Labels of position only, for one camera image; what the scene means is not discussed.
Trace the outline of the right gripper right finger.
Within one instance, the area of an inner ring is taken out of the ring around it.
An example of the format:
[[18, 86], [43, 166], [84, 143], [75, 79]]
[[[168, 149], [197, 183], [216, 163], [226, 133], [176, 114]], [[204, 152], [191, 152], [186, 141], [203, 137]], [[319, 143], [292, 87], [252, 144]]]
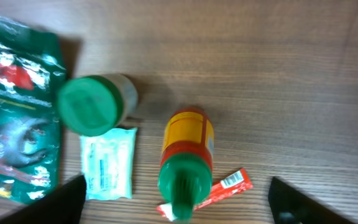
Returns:
[[276, 176], [267, 197], [274, 224], [354, 224]]

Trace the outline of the red snack packet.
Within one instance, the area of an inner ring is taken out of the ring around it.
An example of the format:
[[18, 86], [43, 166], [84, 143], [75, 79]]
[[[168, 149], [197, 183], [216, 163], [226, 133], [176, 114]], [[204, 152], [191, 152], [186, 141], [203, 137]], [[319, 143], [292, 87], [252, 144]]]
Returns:
[[243, 168], [216, 183], [208, 172], [182, 169], [162, 174], [158, 188], [165, 201], [156, 207], [159, 214], [171, 222], [187, 222], [195, 211], [250, 190], [253, 184]]

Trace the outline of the green lid small jar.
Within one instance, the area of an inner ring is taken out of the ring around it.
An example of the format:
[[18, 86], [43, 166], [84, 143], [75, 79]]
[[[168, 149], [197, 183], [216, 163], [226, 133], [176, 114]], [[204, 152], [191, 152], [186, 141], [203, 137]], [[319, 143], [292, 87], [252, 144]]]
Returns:
[[66, 82], [56, 107], [64, 125], [83, 136], [99, 136], [120, 125], [138, 103], [135, 85], [124, 75], [89, 75]]

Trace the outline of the red sauce bottle green cap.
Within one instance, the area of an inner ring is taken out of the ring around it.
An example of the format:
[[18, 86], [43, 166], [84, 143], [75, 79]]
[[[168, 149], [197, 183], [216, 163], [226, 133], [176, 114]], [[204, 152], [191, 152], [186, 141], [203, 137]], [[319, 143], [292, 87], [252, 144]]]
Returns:
[[179, 222], [188, 222], [213, 184], [214, 129], [197, 107], [176, 111], [164, 132], [158, 188]]

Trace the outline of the light green wipes pack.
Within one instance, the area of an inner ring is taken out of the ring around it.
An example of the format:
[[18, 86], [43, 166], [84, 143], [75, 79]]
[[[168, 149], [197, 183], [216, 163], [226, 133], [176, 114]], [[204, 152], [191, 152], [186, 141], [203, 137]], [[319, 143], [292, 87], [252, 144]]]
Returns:
[[80, 136], [87, 200], [132, 198], [136, 134], [137, 128], [114, 128], [100, 136]]

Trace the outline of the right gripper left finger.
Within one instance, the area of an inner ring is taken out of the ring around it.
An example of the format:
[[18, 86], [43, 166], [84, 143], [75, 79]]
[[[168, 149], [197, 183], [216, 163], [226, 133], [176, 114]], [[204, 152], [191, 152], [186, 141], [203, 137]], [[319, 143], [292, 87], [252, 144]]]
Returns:
[[0, 218], [0, 224], [79, 224], [85, 200], [86, 181], [79, 175], [33, 204]]

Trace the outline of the green 3M glove packet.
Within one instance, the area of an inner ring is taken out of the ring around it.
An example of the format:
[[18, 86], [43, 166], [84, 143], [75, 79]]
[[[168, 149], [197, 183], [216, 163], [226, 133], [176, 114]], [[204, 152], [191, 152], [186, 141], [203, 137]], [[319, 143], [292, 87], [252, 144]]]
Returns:
[[0, 197], [32, 203], [58, 185], [65, 79], [54, 33], [0, 16]]

